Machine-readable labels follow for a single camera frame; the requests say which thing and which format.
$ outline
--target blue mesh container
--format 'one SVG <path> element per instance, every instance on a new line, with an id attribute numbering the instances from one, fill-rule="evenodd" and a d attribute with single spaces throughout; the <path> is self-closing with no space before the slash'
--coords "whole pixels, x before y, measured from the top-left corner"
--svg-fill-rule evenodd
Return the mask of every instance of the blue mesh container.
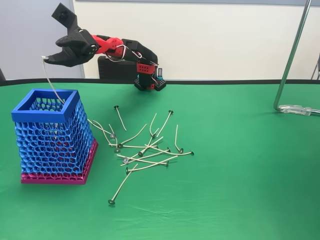
<path id="1" fill-rule="evenodd" d="M 22 173 L 82 173 L 94 141 L 77 90 L 32 89 L 11 112 Z"/>

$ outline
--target red 3d-printed part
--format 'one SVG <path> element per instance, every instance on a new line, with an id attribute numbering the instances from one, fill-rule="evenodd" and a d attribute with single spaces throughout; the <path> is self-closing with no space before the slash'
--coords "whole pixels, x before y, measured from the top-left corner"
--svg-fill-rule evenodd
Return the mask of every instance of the red 3d-printed part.
<path id="1" fill-rule="evenodd" d="M 110 37 L 108 40 L 103 40 L 102 38 L 92 35 L 93 39 L 99 44 L 100 48 L 95 54 L 105 54 L 108 50 L 113 50 L 113 52 L 108 52 L 108 55 L 114 57 L 122 57 L 124 52 L 124 47 L 117 47 L 123 45 L 124 42 L 117 37 Z"/>
<path id="2" fill-rule="evenodd" d="M 142 63 L 136 64 L 136 71 L 142 74 L 153 74 L 156 70 L 156 66 L 154 65 L 146 65 Z"/>
<path id="3" fill-rule="evenodd" d="M 150 87 L 147 87 L 146 89 L 155 89 L 155 85 L 151 84 Z"/>
<path id="4" fill-rule="evenodd" d="M 85 162 L 83 173 L 21 173 L 22 184 L 68 184 L 83 185 L 86 184 L 91 165 L 94 161 L 98 148 L 98 142 L 93 140 L 89 156 Z"/>

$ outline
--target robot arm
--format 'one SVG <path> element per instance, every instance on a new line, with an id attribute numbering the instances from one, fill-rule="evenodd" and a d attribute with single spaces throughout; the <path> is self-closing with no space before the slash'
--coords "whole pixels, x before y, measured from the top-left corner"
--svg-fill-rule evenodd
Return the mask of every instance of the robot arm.
<path id="1" fill-rule="evenodd" d="M 73 67 L 88 62 L 95 54 L 105 54 L 112 62 L 136 62 L 138 78 L 134 85 L 139 90 L 160 91 L 166 86 L 162 74 L 156 76 L 157 55 L 138 41 L 91 35 L 78 26 L 77 16 L 61 3 L 52 17 L 67 28 L 67 36 L 56 41 L 55 44 L 62 47 L 62 51 L 48 56 L 48 59 L 44 60 L 46 63 Z"/>

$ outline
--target pink base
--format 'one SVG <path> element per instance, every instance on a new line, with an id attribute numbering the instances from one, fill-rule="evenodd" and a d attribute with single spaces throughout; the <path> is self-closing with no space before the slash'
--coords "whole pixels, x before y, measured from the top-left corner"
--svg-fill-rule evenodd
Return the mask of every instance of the pink base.
<path id="1" fill-rule="evenodd" d="M 85 162 L 83 173 L 21 173 L 22 184 L 68 184 L 84 185 L 86 184 L 91 165 L 94 161 L 98 148 L 98 142 L 93 140 L 89 156 Z"/>

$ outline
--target green tablecloth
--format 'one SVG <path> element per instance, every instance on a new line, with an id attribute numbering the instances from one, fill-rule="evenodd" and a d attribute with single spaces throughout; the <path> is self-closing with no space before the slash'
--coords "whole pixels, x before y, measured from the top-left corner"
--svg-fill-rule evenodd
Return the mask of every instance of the green tablecloth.
<path id="1" fill-rule="evenodd" d="M 111 207 L 125 168 L 92 127 L 99 147 L 86 185 L 20 184 L 11 111 L 32 88 L 48 84 L 0 87 L 0 240 L 320 239 L 320 118 L 275 112 L 278 85 L 168 85 L 161 92 L 125 84 L 55 87 L 77 89 L 88 118 L 107 130 L 111 124 L 120 141 L 148 124 L 130 145 L 148 143 L 154 114 L 155 131 L 173 110 L 159 147 L 176 151 L 178 124 L 178 146 L 195 154 L 133 172 Z M 319 92 L 320 85 L 286 85 L 280 102 L 320 109 Z"/>

